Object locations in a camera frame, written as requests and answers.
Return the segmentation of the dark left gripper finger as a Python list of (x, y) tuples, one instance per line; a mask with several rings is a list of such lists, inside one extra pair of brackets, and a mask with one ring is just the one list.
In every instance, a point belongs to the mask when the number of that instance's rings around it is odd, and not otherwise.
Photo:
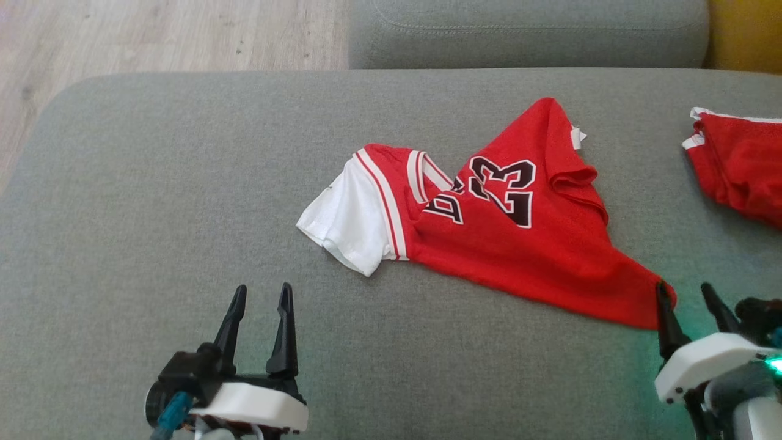
[(270, 378), (295, 379), (299, 373), (293, 288), (284, 282), (277, 303), (276, 341), (271, 356), (266, 361), (266, 373)]
[(221, 351), (219, 372), (224, 376), (236, 374), (234, 357), (238, 341), (238, 329), (245, 315), (246, 300), (247, 287), (244, 284), (239, 285), (214, 340), (215, 345)]

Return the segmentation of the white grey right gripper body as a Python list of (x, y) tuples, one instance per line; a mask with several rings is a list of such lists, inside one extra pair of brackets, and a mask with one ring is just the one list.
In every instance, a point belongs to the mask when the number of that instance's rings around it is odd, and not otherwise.
[(761, 347), (734, 332), (715, 332), (676, 349), (654, 379), (662, 403), (683, 403), (684, 395), (703, 383), (743, 367), (760, 356), (780, 356), (779, 348)]

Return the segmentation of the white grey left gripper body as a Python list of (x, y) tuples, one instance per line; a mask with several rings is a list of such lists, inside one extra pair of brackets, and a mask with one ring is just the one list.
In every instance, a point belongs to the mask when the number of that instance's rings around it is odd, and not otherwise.
[(295, 379), (268, 374), (196, 376), (203, 397), (190, 411), (195, 439), (280, 439), (309, 426), (309, 407)]

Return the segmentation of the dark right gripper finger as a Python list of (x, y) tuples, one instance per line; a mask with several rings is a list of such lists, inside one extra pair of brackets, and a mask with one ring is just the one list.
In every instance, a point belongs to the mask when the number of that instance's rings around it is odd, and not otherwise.
[(673, 299), (664, 281), (656, 287), (657, 342), (663, 362), (668, 362), (676, 351), (692, 343), (692, 338), (682, 331), (675, 316)]
[(709, 282), (702, 282), (701, 293), (707, 309), (715, 320), (718, 331), (726, 334), (740, 334), (741, 328), (734, 312), (722, 301)]

